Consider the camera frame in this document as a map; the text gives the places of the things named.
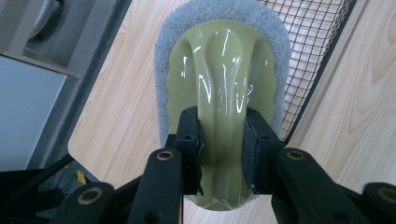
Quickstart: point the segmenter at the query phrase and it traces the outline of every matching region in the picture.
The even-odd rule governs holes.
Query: light wood surface
[[[159,146],[153,50],[166,16],[187,0],[134,0],[69,142],[70,154],[116,188],[141,175]],[[312,153],[335,181],[361,190],[396,185],[396,5],[371,1],[349,24],[352,36],[334,59],[290,142]],[[185,202],[185,223],[274,223],[270,197],[230,212]]]

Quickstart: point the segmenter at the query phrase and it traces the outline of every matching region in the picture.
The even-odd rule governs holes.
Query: wooden floor
[[[154,43],[186,1],[132,2],[70,139],[70,154],[115,187],[141,175],[159,147]],[[358,1],[351,18],[290,146],[361,191],[370,181],[396,185],[396,2]],[[276,222],[267,196],[223,213],[185,202],[184,221]]]

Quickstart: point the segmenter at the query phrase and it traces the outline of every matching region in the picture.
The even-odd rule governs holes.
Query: metal grid
[[[288,139],[353,0],[262,0],[285,23],[292,49],[281,140]]]

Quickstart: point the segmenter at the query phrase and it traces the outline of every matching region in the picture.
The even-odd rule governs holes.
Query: glossy green plastic part
[[[167,78],[169,133],[180,113],[198,107],[205,148],[201,185],[191,199],[216,211],[240,207],[251,195],[241,156],[247,106],[271,123],[275,116],[275,55],[265,38],[238,21],[207,21],[175,44]]]

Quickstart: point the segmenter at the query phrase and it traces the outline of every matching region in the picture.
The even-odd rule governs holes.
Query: olive green molded part
[[[247,106],[271,123],[275,116],[275,56],[265,38],[238,21],[207,21],[175,44],[167,78],[169,133],[182,110],[197,105],[205,148],[201,185],[191,199],[217,211],[240,207],[251,195],[241,156]]]

